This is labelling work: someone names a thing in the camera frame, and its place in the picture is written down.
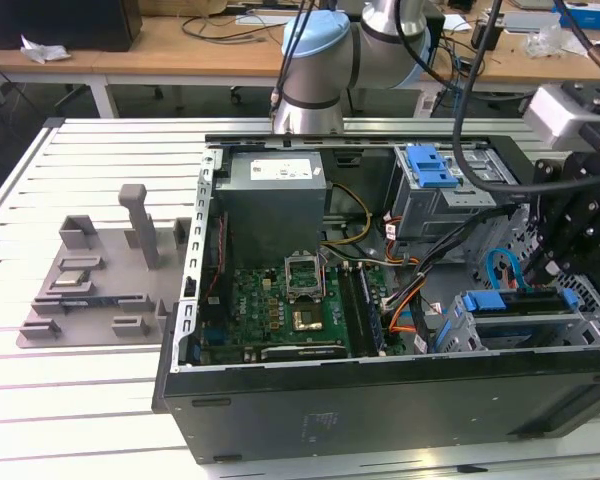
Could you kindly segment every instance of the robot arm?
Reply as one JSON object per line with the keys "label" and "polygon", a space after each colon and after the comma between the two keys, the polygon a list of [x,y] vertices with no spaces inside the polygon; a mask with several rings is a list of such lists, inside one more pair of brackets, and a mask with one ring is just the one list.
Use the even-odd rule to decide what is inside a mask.
{"label": "robot arm", "polygon": [[[403,31],[413,48],[427,56],[430,36],[422,13],[424,0],[401,4]],[[395,0],[374,0],[362,22],[342,12],[312,12],[284,80],[274,132],[342,133],[340,93],[346,88],[400,88],[417,81],[417,67],[397,35]],[[283,51],[292,40],[287,24]]]}
{"label": "robot arm", "polygon": [[[600,175],[600,83],[540,87],[525,121],[549,145],[575,151],[564,162],[536,162],[534,183]],[[547,284],[560,273],[600,274],[600,185],[539,195],[530,205],[536,248],[525,267],[529,283]]]}

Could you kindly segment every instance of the metal slotted table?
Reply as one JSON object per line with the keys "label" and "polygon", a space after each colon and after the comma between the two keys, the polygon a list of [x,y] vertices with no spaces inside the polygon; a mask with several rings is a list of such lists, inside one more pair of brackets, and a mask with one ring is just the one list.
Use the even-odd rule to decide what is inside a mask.
{"label": "metal slotted table", "polygon": [[[451,127],[451,120],[346,122],[359,134]],[[269,128],[264,119],[52,120],[36,137],[0,190],[0,478],[600,478],[600,416],[558,440],[203,468],[172,417],[151,412],[159,345],[16,346],[67,214],[89,214],[96,228],[127,226],[118,190],[144,183],[147,211],[157,225],[170,225],[189,214],[206,133]],[[468,120],[465,132],[510,135],[531,160],[565,156],[547,151],[519,120]],[[459,465],[488,471],[459,473]]]}

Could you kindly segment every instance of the motherboard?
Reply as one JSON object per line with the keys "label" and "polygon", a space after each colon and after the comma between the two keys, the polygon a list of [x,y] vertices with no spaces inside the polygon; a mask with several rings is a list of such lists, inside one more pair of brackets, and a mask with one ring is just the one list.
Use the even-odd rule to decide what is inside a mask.
{"label": "motherboard", "polygon": [[[369,355],[402,353],[395,341],[387,347],[380,321],[380,300],[388,292],[385,272],[320,263],[317,277],[312,261],[291,270],[288,264],[236,269],[230,320],[203,327],[201,363],[347,358],[360,349]],[[297,296],[294,289],[319,289],[319,295]]]}

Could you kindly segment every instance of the white table leg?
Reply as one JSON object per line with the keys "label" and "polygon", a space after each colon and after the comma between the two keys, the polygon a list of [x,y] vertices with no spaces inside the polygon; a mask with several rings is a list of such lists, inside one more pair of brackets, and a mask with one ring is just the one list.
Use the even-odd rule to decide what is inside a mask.
{"label": "white table leg", "polygon": [[118,118],[118,107],[111,93],[111,86],[107,84],[105,77],[91,81],[89,87],[100,118]]}
{"label": "white table leg", "polygon": [[433,106],[436,103],[436,98],[442,88],[436,85],[427,85],[422,88],[416,103],[416,109],[413,112],[414,118],[430,118]]}

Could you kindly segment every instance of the yellow wire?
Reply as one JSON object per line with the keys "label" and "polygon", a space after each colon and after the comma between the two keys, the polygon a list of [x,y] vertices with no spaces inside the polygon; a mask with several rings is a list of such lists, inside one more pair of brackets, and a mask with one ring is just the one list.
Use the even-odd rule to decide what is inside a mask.
{"label": "yellow wire", "polygon": [[353,193],[349,188],[345,187],[341,183],[334,183],[333,185],[335,187],[341,188],[342,190],[347,192],[349,195],[351,195],[353,197],[353,199],[356,202],[358,202],[358,204],[364,209],[364,213],[367,216],[367,223],[365,224],[364,229],[362,230],[362,233],[356,235],[355,237],[343,238],[342,240],[330,240],[330,241],[322,242],[322,245],[349,245],[351,243],[355,243],[355,242],[363,239],[365,237],[365,235],[367,235],[367,233],[369,233],[369,230],[371,229],[372,215],[371,215],[371,212],[369,211],[369,209],[367,208],[367,206],[360,199],[360,197],[358,195],[356,195],[355,193]]}

